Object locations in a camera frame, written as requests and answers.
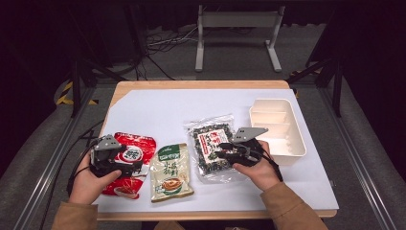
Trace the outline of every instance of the clear plastic bag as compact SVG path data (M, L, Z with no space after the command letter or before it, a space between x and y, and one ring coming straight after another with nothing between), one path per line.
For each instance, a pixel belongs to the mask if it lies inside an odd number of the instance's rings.
M234 116L206 118L185 124L190 144L194 149L193 164L203 183L228 183L247 177L232 168L214 153L220 143L229 143L234 135Z

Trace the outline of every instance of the metal bracket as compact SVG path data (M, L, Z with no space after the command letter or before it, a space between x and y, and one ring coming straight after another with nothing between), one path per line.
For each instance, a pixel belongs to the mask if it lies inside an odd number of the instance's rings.
M241 127L231 141L233 143L247 142L268 130L266 127Z
M122 145L117 142L111 134L106 135L101 139L100 142L95 146L95 150L114 150L121 148Z

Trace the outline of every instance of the wooden table edge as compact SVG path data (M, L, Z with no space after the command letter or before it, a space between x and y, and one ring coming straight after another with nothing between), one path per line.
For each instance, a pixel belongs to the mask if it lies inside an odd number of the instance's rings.
M321 219L333 218L337 210L316 210ZM108 221L162 221L162 220L221 220L221 219L270 219L266 211L224 212L145 212L145 213L98 213L98 220Z
M134 89L289 89L285 80L144 80L117 84L110 107Z

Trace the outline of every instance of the sleeve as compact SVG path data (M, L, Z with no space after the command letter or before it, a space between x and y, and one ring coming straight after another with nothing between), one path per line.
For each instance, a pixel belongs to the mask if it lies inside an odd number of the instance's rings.
M96 230L97 205L74 204L61 202L56 212L53 230Z
M273 186L260 196L278 230L327 229L313 209L284 183Z

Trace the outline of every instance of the bowl image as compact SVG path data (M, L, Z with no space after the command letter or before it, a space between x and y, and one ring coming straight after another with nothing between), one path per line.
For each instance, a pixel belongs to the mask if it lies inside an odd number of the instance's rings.
M175 195L180 192L182 189L183 181L177 177L168 178L164 180L161 184L162 188L165 190L164 194L166 195Z
M138 194L134 193L130 187L116 187L114 188L114 193L117 196L122 196L130 199L138 198Z

